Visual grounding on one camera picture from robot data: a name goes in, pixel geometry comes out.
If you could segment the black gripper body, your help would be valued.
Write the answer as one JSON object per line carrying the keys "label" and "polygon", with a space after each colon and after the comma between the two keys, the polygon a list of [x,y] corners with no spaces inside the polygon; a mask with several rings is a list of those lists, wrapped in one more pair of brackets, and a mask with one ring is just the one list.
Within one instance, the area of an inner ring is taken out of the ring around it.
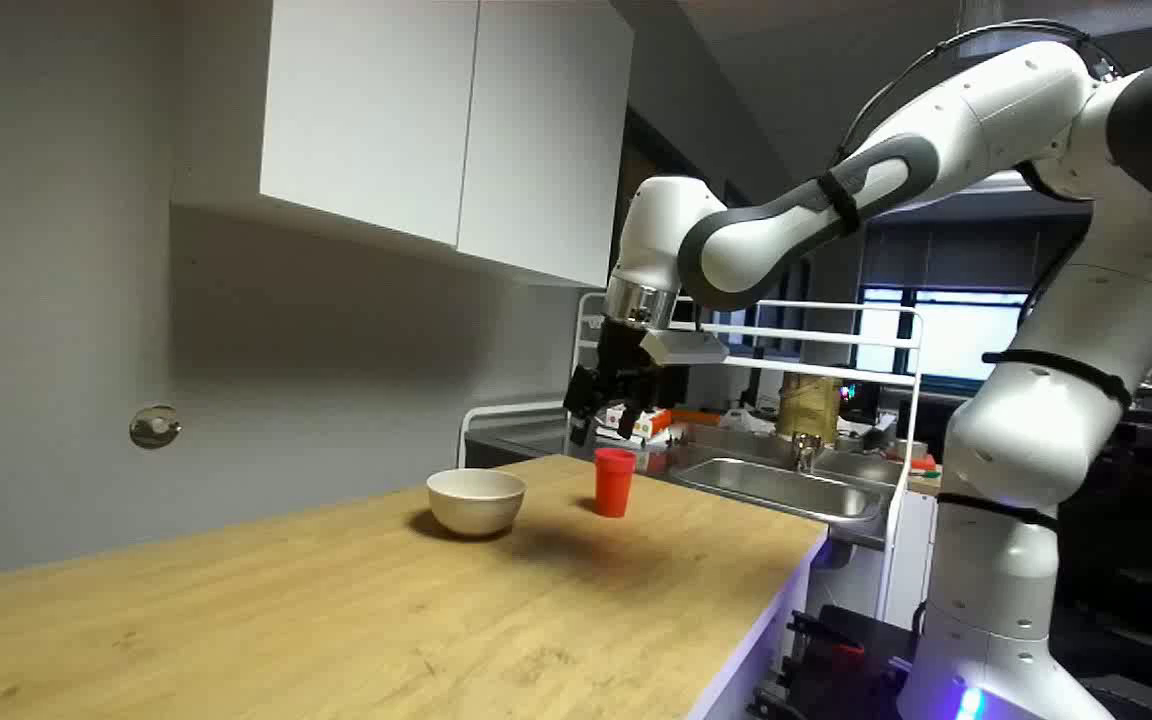
{"label": "black gripper body", "polygon": [[573,406],[599,411],[607,405],[650,406],[659,369],[639,348],[643,326],[607,321],[596,340],[596,361],[573,372]]}

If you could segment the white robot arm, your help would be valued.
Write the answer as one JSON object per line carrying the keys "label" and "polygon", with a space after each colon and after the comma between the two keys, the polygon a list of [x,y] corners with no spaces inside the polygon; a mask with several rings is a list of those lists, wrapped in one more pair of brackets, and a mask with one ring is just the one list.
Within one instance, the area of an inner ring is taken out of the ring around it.
{"label": "white robot arm", "polygon": [[945,437],[939,523],[923,633],[896,695],[901,720],[1111,720],[1049,653],[1058,508],[1152,372],[1152,64],[1117,71],[1058,24],[1001,45],[917,95],[822,177],[754,209],[696,177],[638,186],[607,272],[596,361],[563,406],[590,431],[599,406],[639,415],[669,364],[711,342],[672,325],[679,300],[748,307],[810,249],[1011,166],[1090,209],[1090,233],[1043,283],[990,381]]}

